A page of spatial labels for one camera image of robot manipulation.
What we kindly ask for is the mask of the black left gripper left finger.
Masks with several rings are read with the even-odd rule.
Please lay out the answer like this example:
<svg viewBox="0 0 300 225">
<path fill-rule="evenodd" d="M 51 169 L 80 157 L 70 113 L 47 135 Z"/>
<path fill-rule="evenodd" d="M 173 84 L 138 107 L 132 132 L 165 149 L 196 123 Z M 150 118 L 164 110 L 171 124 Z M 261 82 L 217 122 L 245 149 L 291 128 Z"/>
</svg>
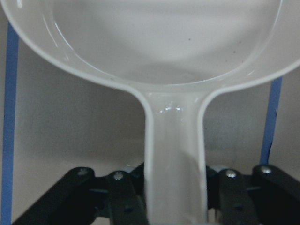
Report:
<svg viewBox="0 0 300 225">
<path fill-rule="evenodd" d="M 97 177 L 93 169 L 68 171 L 18 219 L 15 225 L 91 225 L 107 218 L 111 225 L 147 225 L 144 165 Z"/>
</svg>

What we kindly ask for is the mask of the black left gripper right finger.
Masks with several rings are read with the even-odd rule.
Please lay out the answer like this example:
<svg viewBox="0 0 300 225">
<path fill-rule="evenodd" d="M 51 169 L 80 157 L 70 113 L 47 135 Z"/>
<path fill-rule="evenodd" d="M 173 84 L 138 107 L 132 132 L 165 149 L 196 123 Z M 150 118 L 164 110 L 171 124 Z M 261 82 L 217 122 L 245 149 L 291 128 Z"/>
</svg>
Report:
<svg viewBox="0 0 300 225">
<path fill-rule="evenodd" d="M 232 168 L 206 168 L 209 224 L 298 225 L 300 182 L 273 165 L 250 175 Z"/>
</svg>

